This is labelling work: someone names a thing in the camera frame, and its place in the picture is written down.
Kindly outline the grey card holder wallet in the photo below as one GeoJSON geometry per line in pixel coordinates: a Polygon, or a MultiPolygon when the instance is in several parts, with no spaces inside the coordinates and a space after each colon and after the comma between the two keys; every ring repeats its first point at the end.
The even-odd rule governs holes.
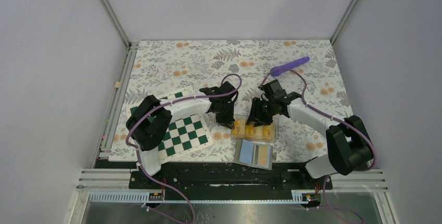
{"type": "Polygon", "coordinates": [[[268,145],[268,144],[260,144],[254,143],[252,141],[248,141],[245,139],[236,141],[235,155],[234,155],[234,163],[240,164],[252,168],[264,169],[264,170],[272,170],[273,165],[273,146],[271,146],[271,156],[270,156],[270,165],[268,167],[260,167],[256,164],[256,156],[257,156],[257,146],[258,145],[268,145]]]}

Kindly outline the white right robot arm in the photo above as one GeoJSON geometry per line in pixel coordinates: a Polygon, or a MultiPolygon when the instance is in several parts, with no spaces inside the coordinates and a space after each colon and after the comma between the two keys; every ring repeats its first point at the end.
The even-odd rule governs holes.
{"type": "Polygon", "coordinates": [[[359,117],[353,115],[340,120],[313,110],[305,104],[301,94],[287,93],[278,80],[268,82],[260,89],[265,97],[252,100],[248,125],[268,126],[274,116],[283,115],[308,125],[326,139],[327,154],[303,165],[304,171],[299,174],[299,182],[303,187],[313,188],[319,183],[320,177],[325,175],[339,173],[346,176],[374,159],[369,137],[359,117]]]}

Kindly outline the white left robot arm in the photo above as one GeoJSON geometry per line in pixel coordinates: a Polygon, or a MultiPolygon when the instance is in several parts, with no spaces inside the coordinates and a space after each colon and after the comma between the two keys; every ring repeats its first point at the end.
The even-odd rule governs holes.
{"type": "Polygon", "coordinates": [[[234,99],[238,90],[239,87],[224,81],[220,86],[202,88],[194,94],[175,99],[147,96],[126,122],[129,131],[126,144],[136,149],[138,166],[143,171],[142,182],[149,188],[160,185],[162,175],[159,172],[158,146],[172,122],[195,114],[213,113],[220,126],[232,128],[234,99]]]}

